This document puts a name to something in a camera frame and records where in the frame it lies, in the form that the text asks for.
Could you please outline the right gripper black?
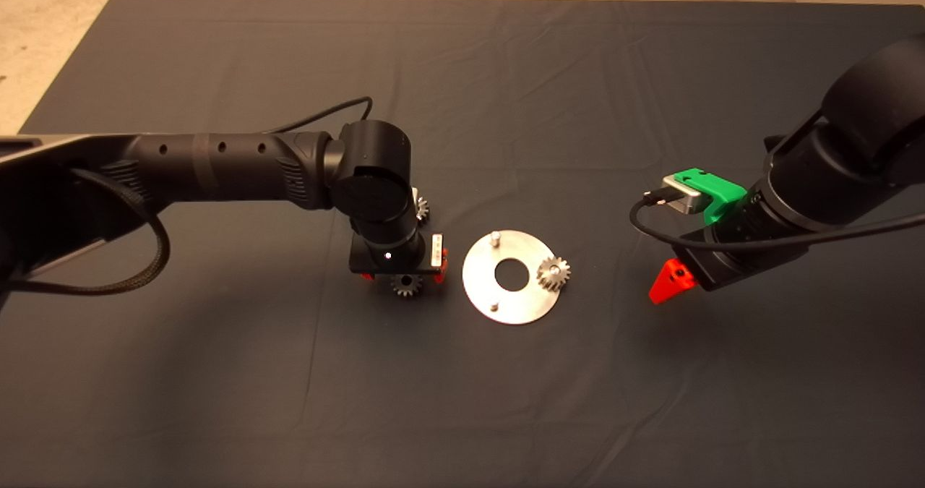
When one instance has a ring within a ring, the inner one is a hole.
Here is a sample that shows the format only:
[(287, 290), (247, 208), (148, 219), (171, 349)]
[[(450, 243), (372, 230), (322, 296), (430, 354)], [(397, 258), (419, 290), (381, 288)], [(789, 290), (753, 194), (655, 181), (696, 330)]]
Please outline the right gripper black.
[[(805, 230), (787, 228), (771, 234), (756, 235), (744, 226), (737, 228), (707, 226), (688, 232), (681, 237), (697, 241), (697, 243), (744, 243), (745, 241), (763, 241), (805, 234), (807, 234)], [(677, 258), (671, 258), (663, 263), (648, 291), (648, 298), (652, 304), (657, 304), (657, 306), (680, 296), (685, 291), (697, 288), (698, 283), (707, 291), (739, 283), (745, 278), (757, 276), (774, 267), (797, 260), (803, 257), (809, 248), (784, 247), (765, 252), (733, 253), (728, 250), (711, 252), (674, 245), (673, 251)]]

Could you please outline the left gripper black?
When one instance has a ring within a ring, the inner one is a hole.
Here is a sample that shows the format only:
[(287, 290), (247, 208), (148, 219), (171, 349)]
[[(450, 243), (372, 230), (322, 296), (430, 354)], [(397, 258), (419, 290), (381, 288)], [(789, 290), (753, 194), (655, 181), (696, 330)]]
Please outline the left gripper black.
[(442, 232), (416, 232), (396, 247), (377, 247), (359, 234), (351, 235), (349, 270), (366, 281), (379, 275), (420, 275), (436, 276), (436, 283), (443, 284), (448, 264)]

